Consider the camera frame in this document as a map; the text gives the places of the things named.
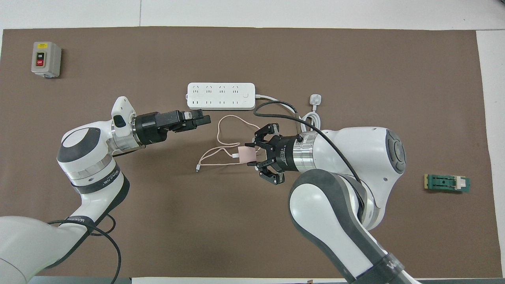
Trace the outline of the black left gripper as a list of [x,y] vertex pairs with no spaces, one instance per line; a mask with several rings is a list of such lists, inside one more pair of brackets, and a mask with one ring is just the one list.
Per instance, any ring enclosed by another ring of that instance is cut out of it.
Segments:
[[202,109],[186,112],[151,112],[135,117],[134,129],[140,143],[148,145],[165,141],[168,131],[176,133],[191,131],[210,123],[211,117],[204,116]]

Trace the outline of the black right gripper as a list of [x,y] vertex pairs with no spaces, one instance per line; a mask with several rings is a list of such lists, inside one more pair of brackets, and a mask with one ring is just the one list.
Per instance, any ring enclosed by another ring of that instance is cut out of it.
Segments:
[[[265,140],[267,135],[272,135],[271,140]],[[279,185],[285,181],[285,171],[297,171],[294,162],[294,142],[296,136],[281,136],[278,123],[269,123],[254,133],[252,147],[259,147],[266,151],[273,151],[273,158],[267,158],[263,162],[248,162],[247,166],[254,166],[258,174],[264,180]]]

